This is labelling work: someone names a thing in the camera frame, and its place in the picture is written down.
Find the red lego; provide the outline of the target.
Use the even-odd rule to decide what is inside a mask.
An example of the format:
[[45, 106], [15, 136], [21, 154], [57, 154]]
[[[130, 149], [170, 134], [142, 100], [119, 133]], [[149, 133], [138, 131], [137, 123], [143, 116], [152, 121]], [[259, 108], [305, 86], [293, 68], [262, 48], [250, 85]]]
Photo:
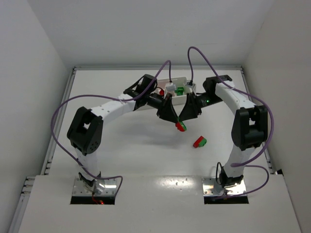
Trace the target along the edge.
[[177, 122], [175, 126], [181, 132], [184, 132], [186, 130], [185, 125], [182, 122]]

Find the green lego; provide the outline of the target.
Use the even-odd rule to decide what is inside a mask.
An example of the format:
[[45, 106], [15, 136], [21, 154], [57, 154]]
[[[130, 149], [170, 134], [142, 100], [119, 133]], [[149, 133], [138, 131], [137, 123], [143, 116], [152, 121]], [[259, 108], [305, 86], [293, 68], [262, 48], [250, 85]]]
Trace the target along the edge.
[[181, 132], [185, 132], [187, 130], [187, 127], [186, 125], [183, 123], [183, 121], [181, 120], [178, 120], [178, 125], [177, 125], [177, 128], [179, 131]]

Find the green lego end brick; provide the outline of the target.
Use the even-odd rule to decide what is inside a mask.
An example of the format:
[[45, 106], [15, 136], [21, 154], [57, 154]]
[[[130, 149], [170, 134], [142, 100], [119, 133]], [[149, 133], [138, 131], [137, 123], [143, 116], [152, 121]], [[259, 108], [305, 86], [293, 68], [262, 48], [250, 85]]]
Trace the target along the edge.
[[184, 95], [184, 88], [178, 87], [174, 92], [175, 92], [176, 96], [182, 96], [182, 95]]

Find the green rounded lego brick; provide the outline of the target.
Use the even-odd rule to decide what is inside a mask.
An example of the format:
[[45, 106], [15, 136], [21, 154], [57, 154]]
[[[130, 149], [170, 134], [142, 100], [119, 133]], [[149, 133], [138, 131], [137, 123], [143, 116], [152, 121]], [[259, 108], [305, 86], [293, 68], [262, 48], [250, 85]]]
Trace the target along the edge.
[[201, 143], [199, 144], [199, 148], [203, 147], [207, 143], [207, 140], [204, 138]]

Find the red long lego brick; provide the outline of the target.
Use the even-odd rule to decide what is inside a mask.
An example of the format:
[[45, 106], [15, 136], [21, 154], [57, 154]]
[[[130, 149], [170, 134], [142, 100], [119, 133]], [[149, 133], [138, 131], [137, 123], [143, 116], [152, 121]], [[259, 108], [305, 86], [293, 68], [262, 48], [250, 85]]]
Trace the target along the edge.
[[203, 136], [200, 136], [194, 143], [193, 143], [193, 147], [197, 148], [199, 147], [199, 144], [201, 143], [201, 141], [204, 139]]

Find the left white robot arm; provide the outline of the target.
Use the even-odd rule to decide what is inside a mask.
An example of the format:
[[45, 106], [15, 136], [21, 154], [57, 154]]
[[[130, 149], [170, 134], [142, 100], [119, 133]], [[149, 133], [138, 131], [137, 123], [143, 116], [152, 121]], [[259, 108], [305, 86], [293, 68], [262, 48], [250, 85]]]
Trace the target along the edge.
[[70, 144], [76, 149], [82, 169], [79, 178], [88, 187], [93, 187], [96, 177], [101, 177], [97, 167], [96, 153], [99, 148], [103, 127], [118, 117], [133, 112], [144, 105], [157, 109], [156, 115], [165, 121], [178, 125], [179, 118], [174, 110], [172, 94], [165, 96], [155, 92], [157, 81], [154, 76], [145, 74], [118, 97], [101, 106], [87, 109], [80, 107], [67, 132]]

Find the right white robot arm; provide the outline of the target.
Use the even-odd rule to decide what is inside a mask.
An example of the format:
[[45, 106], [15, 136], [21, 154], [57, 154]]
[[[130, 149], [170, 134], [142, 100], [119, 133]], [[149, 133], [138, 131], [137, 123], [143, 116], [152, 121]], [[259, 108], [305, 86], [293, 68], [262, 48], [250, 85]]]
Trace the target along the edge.
[[180, 121], [197, 118], [201, 109], [224, 102], [234, 115], [231, 138], [233, 148], [227, 163], [221, 168], [218, 182], [222, 187], [240, 184], [243, 179], [244, 163], [256, 148], [268, 137], [268, 110], [264, 105], [255, 105], [244, 95], [234, 91], [228, 75], [209, 77], [203, 83], [201, 95], [187, 94]]

